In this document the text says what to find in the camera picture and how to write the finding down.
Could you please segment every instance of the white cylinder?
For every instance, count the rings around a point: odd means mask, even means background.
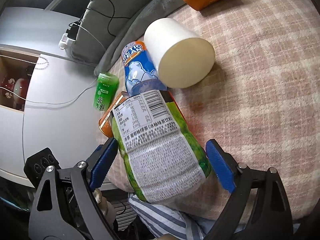
[[[212,45],[173,19],[151,23],[144,34],[144,43],[159,79],[170,88],[198,83],[215,61]]]

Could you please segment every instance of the metal screw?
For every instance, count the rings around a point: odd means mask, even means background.
[[[239,166],[239,168],[241,168],[241,169],[245,169],[245,168],[247,167],[247,164],[245,164],[245,163],[239,163],[238,166]]]
[[[85,165],[86,165],[86,163],[84,161],[80,161],[77,164],[78,168],[83,168]]]
[[[277,173],[277,170],[276,170],[276,168],[271,167],[271,168],[270,168],[270,172],[271,172],[271,173]]]
[[[48,166],[46,169],[45,169],[47,172],[51,172],[54,170],[54,167],[52,165]]]

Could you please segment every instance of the blue can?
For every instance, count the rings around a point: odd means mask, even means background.
[[[124,80],[128,94],[136,96],[149,90],[167,90],[159,80],[158,73],[142,41],[130,42],[121,53]]]

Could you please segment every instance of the striped pillow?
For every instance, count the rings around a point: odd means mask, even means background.
[[[202,240],[201,227],[187,214],[159,204],[139,200],[129,193],[128,202],[155,237],[171,234],[181,240]]]

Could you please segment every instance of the green bottle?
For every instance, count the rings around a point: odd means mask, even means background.
[[[99,111],[106,111],[116,94],[119,86],[117,76],[110,73],[100,73],[93,107]]]

